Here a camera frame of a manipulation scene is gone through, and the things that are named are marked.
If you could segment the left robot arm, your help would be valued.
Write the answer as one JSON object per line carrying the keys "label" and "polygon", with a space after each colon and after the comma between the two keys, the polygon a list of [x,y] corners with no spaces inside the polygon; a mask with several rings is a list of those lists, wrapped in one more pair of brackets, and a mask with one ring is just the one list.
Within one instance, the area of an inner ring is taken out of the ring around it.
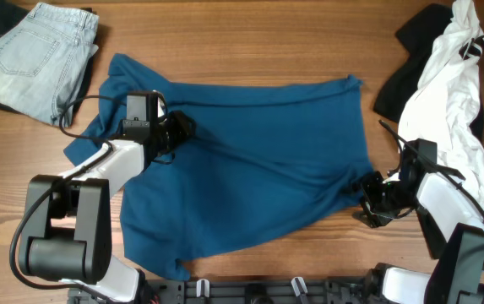
{"label": "left robot arm", "polygon": [[98,303],[157,303],[144,272],[111,253],[111,198],[150,164],[194,136],[195,121],[170,111],[156,90],[128,94],[127,115],[101,148],[58,175],[37,175],[9,247],[9,266],[37,290],[70,289]]}

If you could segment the dark blue shirt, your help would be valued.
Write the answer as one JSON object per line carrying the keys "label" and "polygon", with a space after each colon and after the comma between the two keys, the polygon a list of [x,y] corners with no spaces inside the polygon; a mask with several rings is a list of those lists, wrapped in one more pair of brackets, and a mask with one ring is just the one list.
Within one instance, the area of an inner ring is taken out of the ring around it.
{"label": "dark blue shirt", "polygon": [[131,91],[157,90],[196,123],[193,138],[128,181],[121,227],[125,256],[170,280],[184,263],[268,242],[358,203],[352,186],[373,171],[349,75],[280,87],[172,82],[117,54],[97,117],[64,151],[91,157],[93,138],[114,134]]}

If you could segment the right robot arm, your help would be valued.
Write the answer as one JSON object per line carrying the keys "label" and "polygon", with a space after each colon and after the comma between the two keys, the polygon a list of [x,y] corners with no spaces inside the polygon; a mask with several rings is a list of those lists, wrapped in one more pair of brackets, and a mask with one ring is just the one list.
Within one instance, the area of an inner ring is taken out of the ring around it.
{"label": "right robot arm", "polygon": [[357,289],[360,302],[484,303],[484,210],[462,187],[463,175],[437,156],[436,143],[410,141],[401,148],[397,180],[375,171],[354,184],[362,221],[376,228],[416,213],[437,260],[431,274],[378,264]]}

